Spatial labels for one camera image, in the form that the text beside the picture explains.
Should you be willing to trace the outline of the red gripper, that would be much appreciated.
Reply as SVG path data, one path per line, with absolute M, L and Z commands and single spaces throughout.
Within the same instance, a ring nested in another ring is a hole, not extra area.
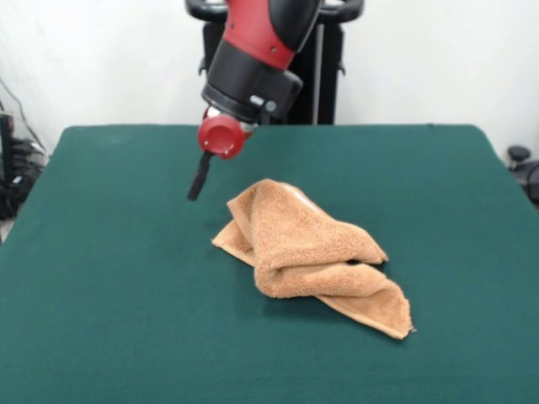
M 226 114 L 207 115 L 202 120 L 198 131 L 198 142 L 204 152 L 195 171 L 195 178 L 187 195 L 188 200 L 198 199 L 210 170 L 212 154 L 222 159 L 235 157 L 243 149 L 252 133 L 252 125 L 240 122 Z

